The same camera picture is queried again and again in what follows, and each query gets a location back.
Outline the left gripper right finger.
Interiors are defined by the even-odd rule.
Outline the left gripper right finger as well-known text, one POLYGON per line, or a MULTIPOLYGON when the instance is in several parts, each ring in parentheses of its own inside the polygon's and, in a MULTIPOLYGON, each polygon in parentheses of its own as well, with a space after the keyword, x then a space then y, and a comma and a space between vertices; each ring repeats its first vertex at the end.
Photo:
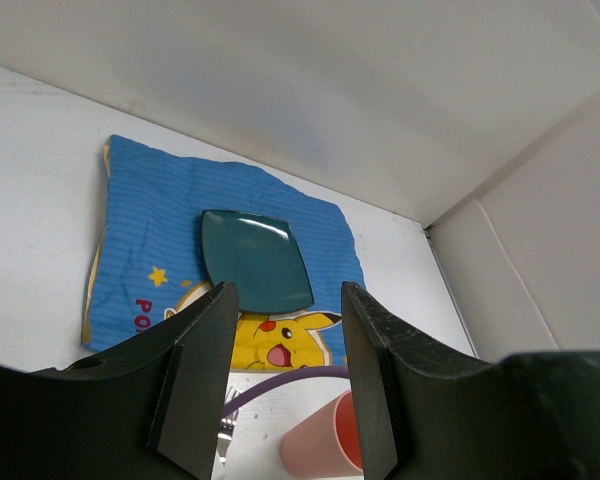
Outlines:
POLYGON ((600 479, 600 351, 463 354, 341 290, 368 479, 600 479))

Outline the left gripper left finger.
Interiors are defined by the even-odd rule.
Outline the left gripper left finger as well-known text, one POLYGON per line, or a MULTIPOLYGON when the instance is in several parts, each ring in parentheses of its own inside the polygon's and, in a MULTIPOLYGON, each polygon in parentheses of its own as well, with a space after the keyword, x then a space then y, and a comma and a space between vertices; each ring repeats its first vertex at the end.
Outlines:
POLYGON ((209 479, 239 296, 183 311, 63 370, 0 365, 0 479, 209 479))

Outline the teal plate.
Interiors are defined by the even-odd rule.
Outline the teal plate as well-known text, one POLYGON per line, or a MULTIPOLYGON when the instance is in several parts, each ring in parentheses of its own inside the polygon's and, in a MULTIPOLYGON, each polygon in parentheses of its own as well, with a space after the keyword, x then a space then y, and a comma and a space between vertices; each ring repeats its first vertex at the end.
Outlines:
POLYGON ((315 299, 307 267, 288 222, 260 214, 205 210, 201 248, 212 284, 233 283, 241 311, 281 315, 315 299))

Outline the blue Pikachu cloth placemat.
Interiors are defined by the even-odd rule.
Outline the blue Pikachu cloth placemat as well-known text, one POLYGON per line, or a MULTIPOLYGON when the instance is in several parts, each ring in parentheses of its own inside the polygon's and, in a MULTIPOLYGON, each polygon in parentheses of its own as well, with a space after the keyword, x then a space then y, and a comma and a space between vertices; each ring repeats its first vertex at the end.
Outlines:
POLYGON ((362 282, 351 230, 334 204, 239 162, 177 157, 114 135, 105 148, 106 225, 89 278, 83 344, 102 351, 184 310, 210 287, 200 220, 231 210, 286 221, 314 304, 239 317, 232 367, 284 371, 342 366, 341 286, 362 282))

